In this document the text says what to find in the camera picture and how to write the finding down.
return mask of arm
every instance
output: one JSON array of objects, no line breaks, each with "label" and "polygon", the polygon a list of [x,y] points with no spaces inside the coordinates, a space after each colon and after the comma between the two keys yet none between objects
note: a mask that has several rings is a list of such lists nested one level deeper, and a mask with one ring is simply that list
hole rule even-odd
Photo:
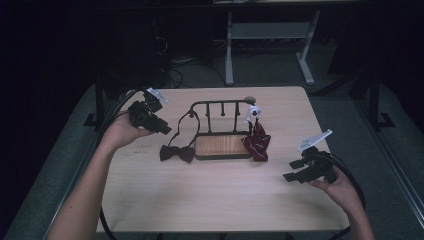
[{"label": "arm", "polygon": [[309,184],[323,190],[345,211],[350,223],[352,239],[374,240],[371,224],[355,188],[339,168],[334,166],[333,171],[337,176],[334,183],[313,180]]},{"label": "arm", "polygon": [[78,184],[58,212],[48,239],[94,239],[112,157],[120,147],[150,135],[130,124],[128,114],[109,126]]}]

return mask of red bow tie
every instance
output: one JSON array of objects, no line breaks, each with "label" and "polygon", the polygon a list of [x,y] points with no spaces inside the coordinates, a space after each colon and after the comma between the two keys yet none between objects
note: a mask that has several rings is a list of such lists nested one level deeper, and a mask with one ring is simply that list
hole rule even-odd
[{"label": "red bow tie", "polygon": [[252,154],[253,160],[259,162],[268,161],[268,148],[271,136],[265,133],[264,128],[256,118],[255,126],[249,122],[249,136],[242,139],[243,145]]},{"label": "red bow tie", "polygon": [[168,160],[173,156],[179,156],[185,162],[191,163],[194,158],[194,148],[190,146],[179,148],[176,146],[162,145],[159,156],[161,161]]}]

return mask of black bow tie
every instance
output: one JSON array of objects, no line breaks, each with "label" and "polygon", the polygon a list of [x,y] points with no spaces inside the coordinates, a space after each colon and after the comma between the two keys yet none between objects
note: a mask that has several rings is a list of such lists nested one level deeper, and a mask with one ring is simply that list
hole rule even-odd
[{"label": "black bow tie", "polygon": [[185,162],[191,163],[194,158],[194,148],[189,146],[179,148],[176,146],[162,145],[159,156],[161,161],[168,160],[173,156],[179,156]]}]

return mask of wooden base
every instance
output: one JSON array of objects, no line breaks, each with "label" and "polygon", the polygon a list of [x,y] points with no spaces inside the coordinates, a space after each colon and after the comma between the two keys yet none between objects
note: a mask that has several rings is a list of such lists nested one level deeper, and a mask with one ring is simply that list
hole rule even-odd
[{"label": "wooden base", "polygon": [[198,136],[195,156],[198,160],[241,159],[252,155],[244,147],[241,139],[246,135]]}]

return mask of light wood tabletop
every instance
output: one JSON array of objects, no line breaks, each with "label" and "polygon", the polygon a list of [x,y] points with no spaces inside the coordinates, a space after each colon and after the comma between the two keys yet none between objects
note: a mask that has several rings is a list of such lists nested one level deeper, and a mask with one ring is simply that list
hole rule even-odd
[{"label": "light wood tabletop", "polygon": [[[308,184],[286,182],[289,163],[300,158],[302,139],[320,129],[301,87],[163,89],[169,100],[155,114],[172,131],[137,139],[119,149],[110,166],[103,209],[112,231],[233,232],[340,230],[345,213],[324,192]],[[197,160],[190,164],[174,156],[160,161],[159,151],[177,131],[178,120],[197,101],[256,99],[260,123],[271,141],[268,162],[249,159]],[[123,110],[134,101],[134,95]],[[201,132],[208,129],[205,107],[196,106]],[[234,107],[211,105],[213,131],[232,131]],[[237,129],[248,130],[247,104],[240,104]],[[197,129],[195,118],[184,118],[172,145],[183,147]],[[329,151],[325,141],[317,145]],[[104,231],[101,224],[98,231]]]}]

